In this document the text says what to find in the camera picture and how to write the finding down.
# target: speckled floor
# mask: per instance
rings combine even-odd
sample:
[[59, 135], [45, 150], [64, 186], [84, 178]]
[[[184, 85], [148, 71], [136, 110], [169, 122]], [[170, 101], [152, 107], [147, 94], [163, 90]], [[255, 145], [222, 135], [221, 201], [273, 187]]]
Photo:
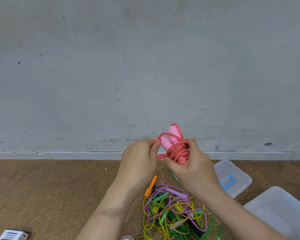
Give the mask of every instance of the speckled floor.
[[[236, 200], [244, 205], [279, 186], [300, 200], [300, 161], [233, 161], [252, 178]], [[0, 234], [31, 232], [29, 239], [74, 239], [115, 178], [119, 161], [0, 160]], [[163, 162], [158, 183], [177, 186]], [[122, 236], [142, 235], [143, 194], [133, 203]]]

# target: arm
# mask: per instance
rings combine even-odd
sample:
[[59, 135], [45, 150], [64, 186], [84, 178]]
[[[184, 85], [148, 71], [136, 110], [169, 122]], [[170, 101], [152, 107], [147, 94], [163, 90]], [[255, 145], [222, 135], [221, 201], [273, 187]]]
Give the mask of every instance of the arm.
[[203, 202], [238, 240], [287, 240], [272, 227], [246, 210], [220, 186], [210, 157], [204, 154], [195, 140], [190, 142], [190, 155], [183, 166], [165, 158], [182, 186]]
[[118, 239], [130, 206], [150, 184], [159, 143], [145, 139], [123, 152], [117, 176], [76, 240]]

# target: orange jump rope handle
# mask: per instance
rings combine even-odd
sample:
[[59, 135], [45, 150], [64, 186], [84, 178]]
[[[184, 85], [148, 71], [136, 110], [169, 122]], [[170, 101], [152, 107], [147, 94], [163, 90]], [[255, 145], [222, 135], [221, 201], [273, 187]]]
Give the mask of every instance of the orange jump rope handle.
[[155, 185], [157, 178], [158, 178], [157, 176], [153, 177], [153, 180], [151, 181], [149, 188], [147, 188], [147, 190], [145, 191], [144, 196], [146, 198], [149, 198], [151, 196], [152, 187]]

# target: coiled red rope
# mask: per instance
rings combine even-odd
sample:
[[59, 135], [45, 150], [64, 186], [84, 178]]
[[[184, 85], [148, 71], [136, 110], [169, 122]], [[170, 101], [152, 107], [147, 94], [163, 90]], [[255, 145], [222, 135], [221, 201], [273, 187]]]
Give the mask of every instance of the coiled red rope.
[[166, 154], [157, 155], [157, 160], [161, 160], [164, 159], [165, 157], [168, 157], [172, 159], [175, 163], [184, 165], [187, 162], [190, 154], [189, 141], [184, 139], [180, 126], [176, 123], [173, 123], [171, 126], [173, 125], [177, 127], [181, 138], [172, 133], [168, 133], [168, 132], [161, 133], [160, 136], [158, 136], [154, 141], [155, 143], [159, 141], [159, 146], [161, 146], [161, 137], [163, 135], [175, 137], [178, 140], [178, 142], [173, 144], [167, 150]]

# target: baseboard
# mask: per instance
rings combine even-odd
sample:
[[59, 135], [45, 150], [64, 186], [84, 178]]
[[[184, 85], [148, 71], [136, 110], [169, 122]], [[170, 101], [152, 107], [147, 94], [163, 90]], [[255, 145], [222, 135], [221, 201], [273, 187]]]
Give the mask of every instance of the baseboard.
[[[300, 151], [204, 151], [204, 153], [213, 160], [300, 160]], [[122, 152], [0, 152], [0, 159], [120, 160], [121, 155]]]

